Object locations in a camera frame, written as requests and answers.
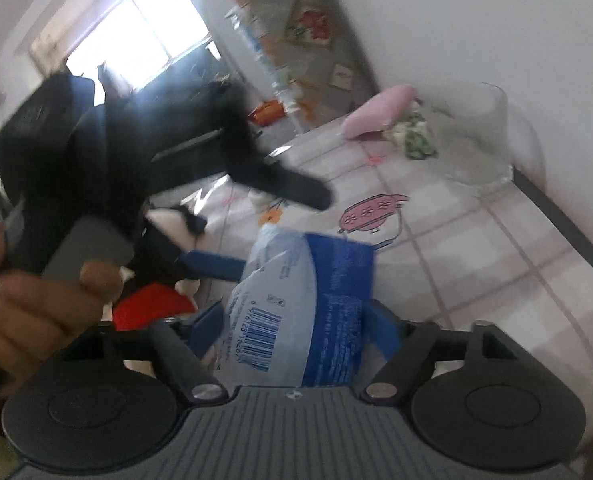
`barcode number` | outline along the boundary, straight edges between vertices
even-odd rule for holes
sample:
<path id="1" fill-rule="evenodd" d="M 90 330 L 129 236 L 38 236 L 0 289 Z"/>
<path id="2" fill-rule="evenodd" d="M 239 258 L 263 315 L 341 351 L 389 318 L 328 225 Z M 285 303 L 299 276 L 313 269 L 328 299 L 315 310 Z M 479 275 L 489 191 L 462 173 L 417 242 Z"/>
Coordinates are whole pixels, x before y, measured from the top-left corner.
<path id="1" fill-rule="evenodd" d="M 243 335 L 236 343 L 237 362 L 245 363 L 262 372 L 270 370 L 280 324 L 281 316 L 252 307 L 241 325 Z"/>

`plaid pattern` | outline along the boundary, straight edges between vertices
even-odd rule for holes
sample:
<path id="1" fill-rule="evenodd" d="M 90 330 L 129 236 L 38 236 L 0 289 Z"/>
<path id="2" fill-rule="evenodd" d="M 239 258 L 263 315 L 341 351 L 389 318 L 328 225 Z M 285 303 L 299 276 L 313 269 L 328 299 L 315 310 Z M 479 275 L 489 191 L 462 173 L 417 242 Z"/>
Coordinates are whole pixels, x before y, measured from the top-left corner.
<path id="1" fill-rule="evenodd" d="M 579 396 L 591 438 L 592 267 L 516 187 L 476 199 L 432 161 L 407 160 L 383 140 L 345 142 L 339 126 L 298 137 L 280 156 L 326 180 L 332 208 L 276 201 L 268 215 L 255 210 L 247 189 L 227 184 L 202 211 L 211 250 L 246 258 L 263 219 L 370 243 L 378 248 L 376 299 L 403 319 L 445 328 L 496 323 Z M 232 287 L 215 280 L 207 299 L 227 298 Z"/>

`window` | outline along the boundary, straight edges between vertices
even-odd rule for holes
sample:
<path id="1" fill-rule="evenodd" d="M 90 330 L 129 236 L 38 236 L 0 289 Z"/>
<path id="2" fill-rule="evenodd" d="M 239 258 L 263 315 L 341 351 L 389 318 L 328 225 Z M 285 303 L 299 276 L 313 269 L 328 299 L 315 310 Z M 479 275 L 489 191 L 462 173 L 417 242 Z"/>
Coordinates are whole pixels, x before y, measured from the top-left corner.
<path id="1" fill-rule="evenodd" d="M 123 0 L 81 41 L 66 64 L 73 74 L 96 83 L 95 104 L 101 104 L 105 93 L 99 65 L 107 62 L 139 88 L 207 35 L 190 0 Z"/>

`table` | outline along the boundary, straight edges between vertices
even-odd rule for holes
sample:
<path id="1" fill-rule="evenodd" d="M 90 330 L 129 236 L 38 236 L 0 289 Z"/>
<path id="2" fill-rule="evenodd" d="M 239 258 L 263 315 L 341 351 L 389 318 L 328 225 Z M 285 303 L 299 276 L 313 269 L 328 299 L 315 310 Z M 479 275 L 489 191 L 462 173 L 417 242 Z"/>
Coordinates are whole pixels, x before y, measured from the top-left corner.
<path id="1" fill-rule="evenodd" d="M 385 140 L 345 141 L 340 121 L 298 137 L 288 166 L 323 178 L 329 210 L 276 201 L 258 212 L 227 178 L 193 202 L 208 218 L 198 248 L 246 259 L 263 222 L 347 236 L 378 247 L 374 298 L 401 319 L 467 330 L 496 323 L 553 371 L 587 411 L 593 437 L 593 268 L 514 185 L 484 197 Z M 234 284 L 204 284 L 199 304 Z"/>

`metal screw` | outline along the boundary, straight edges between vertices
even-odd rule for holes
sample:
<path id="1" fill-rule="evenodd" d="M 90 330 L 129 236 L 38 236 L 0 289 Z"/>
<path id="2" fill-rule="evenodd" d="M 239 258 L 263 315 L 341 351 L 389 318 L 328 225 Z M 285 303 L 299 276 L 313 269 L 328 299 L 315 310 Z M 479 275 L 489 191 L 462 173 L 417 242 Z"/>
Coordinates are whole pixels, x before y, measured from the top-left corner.
<path id="1" fill-rule="evenodd" d="M 223 388 L 218 384 L 200 384 L 192 388 L 192 396 L 198 400 L 215 400 L 223 394 Z"/>
<path id="2" fill-rule="evenodd" d="M 389 383 L 372 383 L 366 388 L 366 394 L 371 399 L 390 399 L 397 391 L 397 387 Z"/>

